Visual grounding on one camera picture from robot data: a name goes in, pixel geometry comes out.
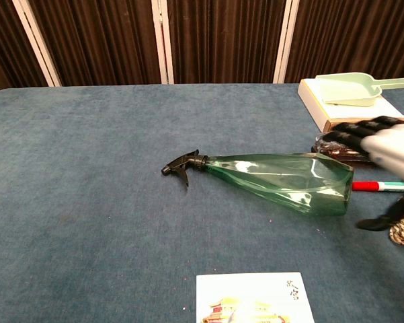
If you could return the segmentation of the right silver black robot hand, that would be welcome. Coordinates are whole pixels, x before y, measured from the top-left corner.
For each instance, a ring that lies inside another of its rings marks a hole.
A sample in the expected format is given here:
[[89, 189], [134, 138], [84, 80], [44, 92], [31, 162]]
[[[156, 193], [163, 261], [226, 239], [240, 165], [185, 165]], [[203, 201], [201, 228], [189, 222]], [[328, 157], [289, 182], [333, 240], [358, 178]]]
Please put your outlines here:
[[[404, 120], [379, 116], [357, 123], [342, 122], [316, 138], [312, 152], [339, 161], [370, 161], [404, 181]], [[387, 212], [374, 219], [363, 219], [356, 227], [384, 231], [404, 219], [404, 195]]]

